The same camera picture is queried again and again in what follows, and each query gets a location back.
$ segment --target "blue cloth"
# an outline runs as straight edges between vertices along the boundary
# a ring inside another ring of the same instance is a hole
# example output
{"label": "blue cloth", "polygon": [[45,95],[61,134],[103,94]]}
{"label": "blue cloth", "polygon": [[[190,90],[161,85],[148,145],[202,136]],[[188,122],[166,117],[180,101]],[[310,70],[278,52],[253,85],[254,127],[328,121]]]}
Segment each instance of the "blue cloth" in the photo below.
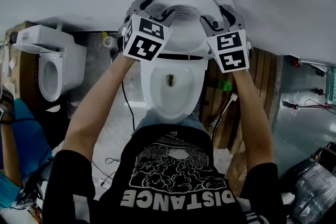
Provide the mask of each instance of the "blue cloth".
{"label": "blue cloth", "polygon": [[[29,108],[21,99],[14,101],[15,119],[34,118]],[[21,179],[34,172],[43,162],[51,157],[51,149],[47,143],[41,125],[37,121],[21,121],[12,123],[16,148],[20,161]],[[2,141],[0,136],[0,169],[4,168]],[[8,208],[14,202],[20,188],[15,186],[0,172],[0,207]]]}
{"label": "blue cloth", "polygon": [[[163,124],[163,122],[155,115],[155,113],[153,113],[151,110],[148,110],[146,116],[139,122],[139,125],[136,127],[134,133],[142,127],[149,126],[149,125],[155,125],[155,124]],[[185,119],[177,123],[176,125],[188,126],[188,127],[200,129],[207,133],[204,126],[199,121],[198,117],[194,114],[189,115],[188,117],[186,117]]]}

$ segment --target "black t-shirt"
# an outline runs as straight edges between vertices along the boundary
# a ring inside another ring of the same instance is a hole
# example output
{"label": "black t-shirt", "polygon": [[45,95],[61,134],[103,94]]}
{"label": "black t-shirt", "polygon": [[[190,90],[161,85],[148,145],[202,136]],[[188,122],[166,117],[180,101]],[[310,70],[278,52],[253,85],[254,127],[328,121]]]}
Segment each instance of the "black t-shirt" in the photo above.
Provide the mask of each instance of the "black t-shirt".
{"label": "black t-shirt", "polygon": [[253,213],[243,212],[224,175],[214,167],[211,139],[192,127],[160,124],[139,129],[123,150],[112,186],[99,201],[93,200],[91,174],[90,162],[79,153],[56,154],[43,223],[253,223],[259,219],[256,215],[269,223],[284,220],[276,165],[261,164],[247,174],[242,194],[256,213],[251,218]]}

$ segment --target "toilet lid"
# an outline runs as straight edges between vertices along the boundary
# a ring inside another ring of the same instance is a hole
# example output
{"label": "toilet lid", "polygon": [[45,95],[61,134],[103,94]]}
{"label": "toilet lid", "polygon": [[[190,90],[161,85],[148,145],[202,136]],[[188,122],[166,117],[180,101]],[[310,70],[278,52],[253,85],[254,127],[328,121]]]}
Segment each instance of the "toilet lid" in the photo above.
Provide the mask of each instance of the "toilet lid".
{"label": "toilet lid", "polygon": [[40,54],[41,52],[55,52],[54,50],[49,50],[38,45],[27,43],[14,43],[13,46],[18,50],[27,52],[29,54]]}

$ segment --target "blue jacket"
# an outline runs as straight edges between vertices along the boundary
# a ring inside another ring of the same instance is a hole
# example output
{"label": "blue jacket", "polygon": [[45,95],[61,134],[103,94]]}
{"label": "blue jacket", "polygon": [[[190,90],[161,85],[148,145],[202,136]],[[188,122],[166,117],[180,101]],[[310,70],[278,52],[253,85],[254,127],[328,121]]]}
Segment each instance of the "blue jacket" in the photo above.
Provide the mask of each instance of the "blue jacket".
{"label": "blue jacket", "polygon": [[[29,108],[21,99],[14,101],[14,109],[15,119],[34,118]],[[14,122],[12,128],[19,155],[21,178],[24,179],[51,157],[51,150],[43,129],[37,121]],[[0,171],[0,207],[8,208],[15,201],[20,187],[14,185],[4,174],[1,136],[0,169],[2,169]]]}

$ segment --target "white toilet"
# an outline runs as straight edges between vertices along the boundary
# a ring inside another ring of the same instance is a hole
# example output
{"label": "white toilet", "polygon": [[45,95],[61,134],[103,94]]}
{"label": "white toilet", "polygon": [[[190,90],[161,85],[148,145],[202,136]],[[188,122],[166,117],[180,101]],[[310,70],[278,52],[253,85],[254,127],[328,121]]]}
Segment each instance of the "white toilet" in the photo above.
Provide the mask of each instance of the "white toilet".
{"label": "white toilet", "polygon": [[147,107],[164,123],[188,117],[200,98],[208,59],[141,61],[141,88]]}
{"label": "white toilet", "polygon": [[36,25],[19,31],[13,46],[39,54],[38,85],[47,101],[56,101],[83,82],[87,49],[75,44],[72,35]]}

